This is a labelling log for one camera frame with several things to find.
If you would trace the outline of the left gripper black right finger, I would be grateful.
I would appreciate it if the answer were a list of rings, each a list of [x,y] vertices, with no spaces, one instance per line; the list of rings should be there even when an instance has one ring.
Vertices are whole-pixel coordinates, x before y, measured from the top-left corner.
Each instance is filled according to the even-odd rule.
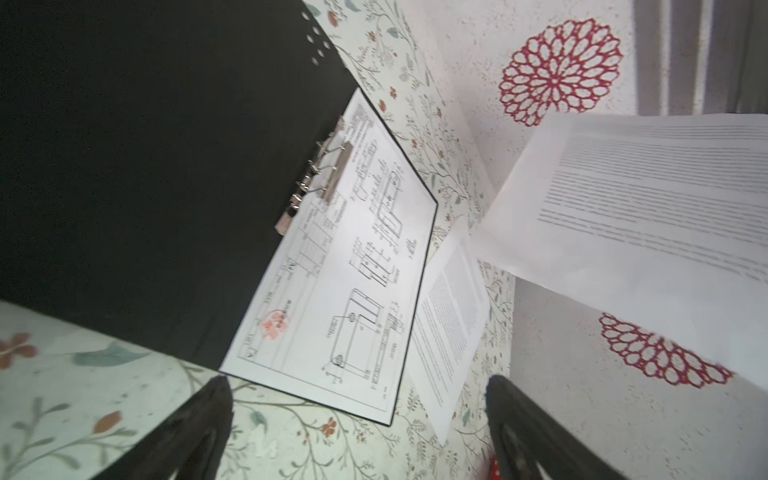
[[[486,415],[502,479],[622,479],[502,375],[486,387]]]

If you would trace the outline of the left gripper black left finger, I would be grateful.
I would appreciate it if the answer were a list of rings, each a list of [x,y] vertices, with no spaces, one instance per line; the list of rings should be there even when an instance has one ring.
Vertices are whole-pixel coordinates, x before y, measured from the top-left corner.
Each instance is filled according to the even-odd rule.
[[[216,376],[96,477],[214,479],[233,416],[230,384]]]

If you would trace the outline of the technical drawing paper sheet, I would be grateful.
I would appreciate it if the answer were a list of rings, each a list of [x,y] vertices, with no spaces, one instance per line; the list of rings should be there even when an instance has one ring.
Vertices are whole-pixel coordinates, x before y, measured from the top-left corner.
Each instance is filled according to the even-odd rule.
[[[390,425],[438,203],[361,91],[321,152],[220,369]]]

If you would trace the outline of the red black file folder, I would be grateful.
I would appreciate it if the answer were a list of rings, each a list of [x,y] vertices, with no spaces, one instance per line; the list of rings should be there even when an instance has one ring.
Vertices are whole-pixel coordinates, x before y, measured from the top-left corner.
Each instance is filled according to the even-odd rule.
[[[221,371],[363,92],[318,16],[301,1],[3,2],[2,299]]]

